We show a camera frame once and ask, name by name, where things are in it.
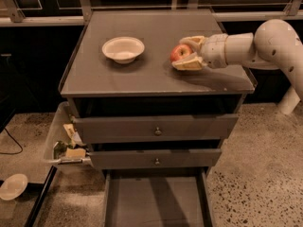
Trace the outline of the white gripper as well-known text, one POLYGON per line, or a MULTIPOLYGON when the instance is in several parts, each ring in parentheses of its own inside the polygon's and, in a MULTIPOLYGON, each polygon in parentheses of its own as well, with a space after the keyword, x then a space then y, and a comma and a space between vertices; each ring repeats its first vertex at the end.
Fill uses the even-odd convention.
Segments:
POLYGON ((193 51, 201 50, 201 57, 194 57, 189 60, 175 61, 172 66, 179 71, 197 71, 208 66, 213 69, 225 68, 225 42, 227 34, 215 34, 210 37, 192 36, 182 38, 179 43, 189 45, 193 51))

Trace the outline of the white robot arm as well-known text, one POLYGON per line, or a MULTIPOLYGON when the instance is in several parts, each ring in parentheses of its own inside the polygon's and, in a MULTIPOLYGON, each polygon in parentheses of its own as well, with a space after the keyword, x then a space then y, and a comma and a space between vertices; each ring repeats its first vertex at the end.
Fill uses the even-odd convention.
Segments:
POLYGON ((291 83, 277 105, 279 110, 290 114, 303 100, 303 43, 293 27, 283 20, 266 21, 254 33, 185 37, 170 52, 170 62, 179 71, 228 65, 279 69, 291 83))

